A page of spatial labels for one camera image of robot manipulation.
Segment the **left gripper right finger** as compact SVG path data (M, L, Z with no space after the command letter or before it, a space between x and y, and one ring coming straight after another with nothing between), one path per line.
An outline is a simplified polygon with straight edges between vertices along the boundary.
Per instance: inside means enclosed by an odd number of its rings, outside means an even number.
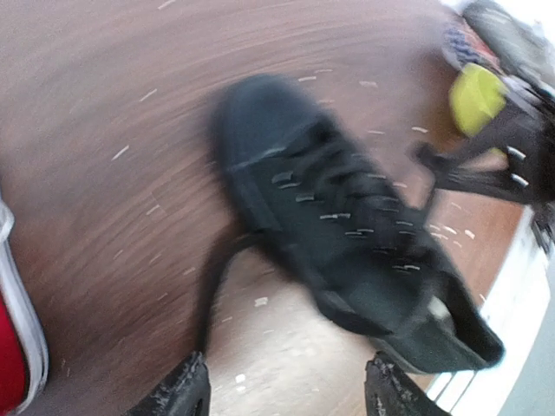
M450 416L438 407L385 353L376 353L365 367L368 416Z

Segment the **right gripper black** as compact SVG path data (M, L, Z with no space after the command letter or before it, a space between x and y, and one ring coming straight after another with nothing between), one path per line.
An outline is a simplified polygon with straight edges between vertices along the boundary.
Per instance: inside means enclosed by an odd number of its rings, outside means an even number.
M554 251L554 94L507 77L505 126L488 125L455 149L427 142L411 150L414 161L434 173L435 187L530 205L539 246Z

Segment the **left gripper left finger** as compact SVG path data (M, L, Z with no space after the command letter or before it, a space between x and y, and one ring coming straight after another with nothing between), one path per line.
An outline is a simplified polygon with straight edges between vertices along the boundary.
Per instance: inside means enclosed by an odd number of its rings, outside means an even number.
M180 362L126 416L208 416L212 389L208 367L201 352Z

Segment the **upturned shoe orange sole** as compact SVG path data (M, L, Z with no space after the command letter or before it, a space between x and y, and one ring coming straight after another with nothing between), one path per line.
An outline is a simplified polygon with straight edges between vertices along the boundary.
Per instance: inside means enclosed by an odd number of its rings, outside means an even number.
M197 347L233 258L253 246L280 263L328 320L369 340L410 373L479 364L480 321L459 271L334 117L294 81L247 77L215 107L217 166L244 226L206 261Z

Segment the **red canvas sneaker white laces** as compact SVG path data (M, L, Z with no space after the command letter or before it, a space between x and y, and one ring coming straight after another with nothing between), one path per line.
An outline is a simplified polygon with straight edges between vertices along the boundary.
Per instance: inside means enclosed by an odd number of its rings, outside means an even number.
M40 394L49 375L42 325L24 287L9 236L15 223L1 203L1 414L18 415Z

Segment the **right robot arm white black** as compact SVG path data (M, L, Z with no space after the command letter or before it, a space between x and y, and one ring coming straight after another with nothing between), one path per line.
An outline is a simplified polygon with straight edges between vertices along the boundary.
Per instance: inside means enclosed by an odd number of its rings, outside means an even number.
M554 67L552 44L495 1L468 1L444 32L446 60L460 72L449 103L467 137L415 159L439 189L497 198L534 211L538 245L554 245Z

